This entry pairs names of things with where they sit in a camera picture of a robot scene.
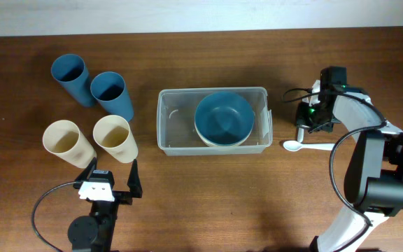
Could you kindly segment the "clear plastic container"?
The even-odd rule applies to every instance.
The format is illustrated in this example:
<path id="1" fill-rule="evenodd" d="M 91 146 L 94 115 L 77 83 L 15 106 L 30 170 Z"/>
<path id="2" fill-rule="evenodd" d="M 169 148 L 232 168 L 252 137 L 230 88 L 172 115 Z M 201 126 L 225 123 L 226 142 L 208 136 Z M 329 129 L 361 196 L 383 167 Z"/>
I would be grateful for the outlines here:
<path id="1" fill-rule="evenodd" d="M 215 92 L 234 92 L 253 108 L 255 124 L 250 136 L 238 146 L 208 146 L 195 127 L 195 111 L 200 101 Z M 263 87 L 208 87 L 167 89 L 157 103 L 157 145 L 168 156 L 257 154 L 273 141 L 271 110 Z"/>

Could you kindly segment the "blue cup rear left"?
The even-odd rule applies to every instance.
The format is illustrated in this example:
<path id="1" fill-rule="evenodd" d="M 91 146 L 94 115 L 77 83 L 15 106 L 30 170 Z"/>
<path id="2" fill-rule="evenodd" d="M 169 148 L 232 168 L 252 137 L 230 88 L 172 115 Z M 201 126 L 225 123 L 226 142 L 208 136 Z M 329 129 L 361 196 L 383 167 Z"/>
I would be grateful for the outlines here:
<path id="1" fill-rule="evenodd" d="M 90 92 L 90 73 L 82 57 L 65 54 L 51 66 L 52 77 L 82 106 L 92 107 L 96 99 Z"/>

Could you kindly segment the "cream cup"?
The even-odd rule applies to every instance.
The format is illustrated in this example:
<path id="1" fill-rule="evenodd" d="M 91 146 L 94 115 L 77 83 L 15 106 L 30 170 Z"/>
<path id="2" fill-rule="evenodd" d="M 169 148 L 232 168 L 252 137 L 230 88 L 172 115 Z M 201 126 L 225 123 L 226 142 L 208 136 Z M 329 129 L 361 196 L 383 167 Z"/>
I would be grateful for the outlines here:
<path id="1" fill-rule="evenodd" d="M 139 154 L 129 123 L 121 116 L 101 118 L 92 134 L 95 142 L 121 163 L 133 162 Z"/>
<path id="2" fill-rule="evenodd" d="M 95 149 L 70 120 L 58 120 L 43 133 L 44 148 L 75 167 L 84 169 L 97 156 Z"/>

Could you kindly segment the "blue bowl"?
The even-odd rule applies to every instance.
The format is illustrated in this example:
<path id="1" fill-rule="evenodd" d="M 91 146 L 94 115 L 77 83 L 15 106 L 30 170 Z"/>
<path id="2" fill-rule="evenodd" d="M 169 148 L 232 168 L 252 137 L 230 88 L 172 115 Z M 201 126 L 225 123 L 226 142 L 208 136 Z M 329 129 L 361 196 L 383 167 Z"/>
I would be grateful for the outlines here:
<path id="1" fill-rule="evenodd" d="M 213 138 L 215 128 L 242 126 L 250 130 L 255 114 L 250 103 L 234 92 L 215 92 L 203 98 L 195 110 L 195 123 L 206 138 Z"/>

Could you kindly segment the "cream bowl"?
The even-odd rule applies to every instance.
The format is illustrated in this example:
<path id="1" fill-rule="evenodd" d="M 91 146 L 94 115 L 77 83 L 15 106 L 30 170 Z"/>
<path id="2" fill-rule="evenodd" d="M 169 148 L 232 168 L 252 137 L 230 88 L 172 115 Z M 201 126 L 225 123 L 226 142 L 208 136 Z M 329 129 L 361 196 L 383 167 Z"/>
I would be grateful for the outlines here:
<path id="1" fill-rule="evenodd" d="M 196 123 L 194 123 L 194 126 L 197 136 L 210 147 L 240 146 L 253 132 L 253 128 L 248 130 L 246 127 L 230 125 L 224 129 L 220 126 L 215 128 L 215 135 L 213 138 L 206 138 L 200 132 Z"/>
<path id="2" fill-rule="evenodd" d="M 199 138 L 207 145 L 210 147 L 229 147 L 229 146 L 240 146 L 242 143 L 244 143 L 247 139 L 248 136 L 236 143 L 214 143 L 212 141 L 209 141 L 207 138 L 205 138 L 202 135 L 199 135 Z"/>

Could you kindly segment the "cream cup right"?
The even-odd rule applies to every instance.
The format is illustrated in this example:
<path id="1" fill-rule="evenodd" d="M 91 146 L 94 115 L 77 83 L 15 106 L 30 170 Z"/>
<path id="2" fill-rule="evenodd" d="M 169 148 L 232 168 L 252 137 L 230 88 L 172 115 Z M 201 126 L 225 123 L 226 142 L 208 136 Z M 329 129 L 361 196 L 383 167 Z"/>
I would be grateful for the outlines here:
<path id="1" fill-rule="evenodd" d="M 95 142 L 121 163 L 133 162 L 139 154 L 129 123 L 121 116 L 101 118 L 92 134 Z"/>

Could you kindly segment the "cream cup left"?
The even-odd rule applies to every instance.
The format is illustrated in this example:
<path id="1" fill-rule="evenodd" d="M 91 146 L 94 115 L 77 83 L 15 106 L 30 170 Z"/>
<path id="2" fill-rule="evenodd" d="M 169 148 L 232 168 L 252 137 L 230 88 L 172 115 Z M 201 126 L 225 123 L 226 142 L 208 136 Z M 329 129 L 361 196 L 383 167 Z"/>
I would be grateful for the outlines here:
<path id="1" fill-rule="evenodd" d="M 44 148 L 75 167 L 84 169 L 97 156 L 95 149 L 70 120 L 58 120 L 43 133 Z"/>

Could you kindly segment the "blue cup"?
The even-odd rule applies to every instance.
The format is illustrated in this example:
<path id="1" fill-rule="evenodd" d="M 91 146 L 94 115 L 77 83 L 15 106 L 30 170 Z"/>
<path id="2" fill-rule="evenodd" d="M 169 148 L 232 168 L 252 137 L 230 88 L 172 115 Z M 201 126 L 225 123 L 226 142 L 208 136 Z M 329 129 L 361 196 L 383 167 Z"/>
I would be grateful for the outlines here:
<path id="1" fill-rule="evenodd" d="M 90 84 L 90 92 L 110 114 L 123 117 L 129 122 L 134 117 L 134 108 L 124 78 L 113 71 L 97 75 Z"/>
<path id="2" fill-rule="evenodd" d="M 82 57 L 65 54 L 51 66 L 52 77 L 82 106 L 92 107 L 96 99 L 90 92 L 90 73 Z"/>

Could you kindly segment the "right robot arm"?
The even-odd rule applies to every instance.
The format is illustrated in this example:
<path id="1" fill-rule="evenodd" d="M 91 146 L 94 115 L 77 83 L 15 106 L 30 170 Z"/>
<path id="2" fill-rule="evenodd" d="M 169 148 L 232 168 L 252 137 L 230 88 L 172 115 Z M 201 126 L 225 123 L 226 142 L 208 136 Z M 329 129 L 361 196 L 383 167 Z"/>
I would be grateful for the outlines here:
<path id="1" fill-rule="evenodd" d="M 313 238 L 310 251 L 356 251 L 369 234 L 403 210 L 403 131 L 391 124 L 360 87 L 347 83 L 346 68 L 329 66 L 299 98 L 295 125 L 309 133 L 348 130 L 333 144 L 329 159 L 332 187 L 334 157 L 349 137 L 355 148 L 337 192 L 343 207 L 331 226 Z"/>

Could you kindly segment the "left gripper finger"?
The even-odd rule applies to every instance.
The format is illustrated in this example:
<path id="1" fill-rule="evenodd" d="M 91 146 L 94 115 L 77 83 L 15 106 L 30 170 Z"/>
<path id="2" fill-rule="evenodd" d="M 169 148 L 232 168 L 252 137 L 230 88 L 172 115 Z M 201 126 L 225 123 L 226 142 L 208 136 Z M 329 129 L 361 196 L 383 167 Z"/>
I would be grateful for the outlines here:
<path id="1" fill-rule="evenodd" d="M 137 160 L 134 159 L 127 181 L 130 193 L 142 193 L 141 181 L 139 178 L 139 170 Z"/>
<path id="2" fill-rule="evenodd" d="M 92 174 L 92 172 L 97 168 L 97 159 L 92 158 L 89 165 L 84 168 L 84 170 L 80 173 L 80 175 L 76 178 L 77 181 L 87 181 Z"/>

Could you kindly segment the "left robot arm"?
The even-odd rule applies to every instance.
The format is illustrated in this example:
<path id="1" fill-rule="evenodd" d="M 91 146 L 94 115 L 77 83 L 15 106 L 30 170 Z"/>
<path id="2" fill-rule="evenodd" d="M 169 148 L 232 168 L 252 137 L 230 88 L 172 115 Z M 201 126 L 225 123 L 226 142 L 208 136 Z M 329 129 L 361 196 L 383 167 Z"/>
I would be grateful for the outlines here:
<path id="1" fill-rule="evenodd" d="M 74 188 L 78 190 L 79 198 L 92 206 L 88 215 L 77 217 L 69 226 L 71 249 L 110 251 L 119 206 L 131 205 L 134 198 L 141 198 L 143 194 L 137 161 L 133 161 L 130 169 L 128 191 L 113 189 L 113 173 L 97 169 L 96 158 L 91 160 L 75 182 Z"/>

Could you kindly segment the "blue cup right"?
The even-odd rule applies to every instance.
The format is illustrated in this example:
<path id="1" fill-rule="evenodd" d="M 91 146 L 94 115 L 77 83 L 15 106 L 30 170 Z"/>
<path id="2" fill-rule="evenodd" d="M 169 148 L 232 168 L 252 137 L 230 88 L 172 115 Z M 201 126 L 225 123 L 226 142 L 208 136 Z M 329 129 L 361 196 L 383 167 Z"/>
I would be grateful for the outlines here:
<path id="1" fill-rule="evenodd" d="M 110 114 L 123 117 L 129 122 L 134 117 L 134 108 L 124 78 L 113 71 L 97 75 L 90 84 L 90 92 Z"/>

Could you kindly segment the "white plastic fork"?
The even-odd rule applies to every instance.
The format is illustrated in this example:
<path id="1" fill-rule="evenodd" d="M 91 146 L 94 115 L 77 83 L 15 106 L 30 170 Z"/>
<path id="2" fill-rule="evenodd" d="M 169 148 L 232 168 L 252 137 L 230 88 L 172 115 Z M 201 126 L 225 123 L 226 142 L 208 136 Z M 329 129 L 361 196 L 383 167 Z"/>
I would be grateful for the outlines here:
<path id="1" fill-rule="evenodd" d="M 303 101 L 304 103 L 308 103 L 308 102 L 309 102 L 309 99 L 308 99 L 308 98 L 304 98 L 302 101 Z M 301 128 L 301 127 L 298 127 L 298 128 L 297 128 L 297 141 L 300 142 L 300 143 L 302 143 L 303 140 L 304 140 L 304 129 Z"/>

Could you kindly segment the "cream bowl front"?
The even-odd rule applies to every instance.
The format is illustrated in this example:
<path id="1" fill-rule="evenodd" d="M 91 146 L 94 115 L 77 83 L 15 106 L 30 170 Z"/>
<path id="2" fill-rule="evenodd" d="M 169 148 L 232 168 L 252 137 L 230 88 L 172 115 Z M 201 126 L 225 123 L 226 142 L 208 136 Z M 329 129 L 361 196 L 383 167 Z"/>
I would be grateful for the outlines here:
<path id="1" fill-rule="evenodd" d="M 200 132 L 196 123 L 194 123 L 194 126 L 197 136 L 210 147 L 240 146 L 253 132 L 253 128 L 248 130 L 246 127 L 230 125 L 224 129 L 220 126 L 215 128 L 215 135 L 213 138 L 206 138 Z"/>

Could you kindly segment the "white plastic spoon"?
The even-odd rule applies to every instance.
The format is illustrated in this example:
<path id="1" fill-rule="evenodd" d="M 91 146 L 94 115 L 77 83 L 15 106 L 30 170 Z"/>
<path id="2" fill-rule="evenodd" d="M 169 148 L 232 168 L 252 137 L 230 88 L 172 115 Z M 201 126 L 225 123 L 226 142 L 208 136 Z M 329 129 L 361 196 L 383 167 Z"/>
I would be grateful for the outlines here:
<path id="1" fill-rule="evenodd" d="M 333 143 L 300 143 L 295 140 L 284 141 L 283 147 L 287 151 L 300 151 L 301 149 L 314 149 L 322 151 L 331 151 L 334 147 Z"/>

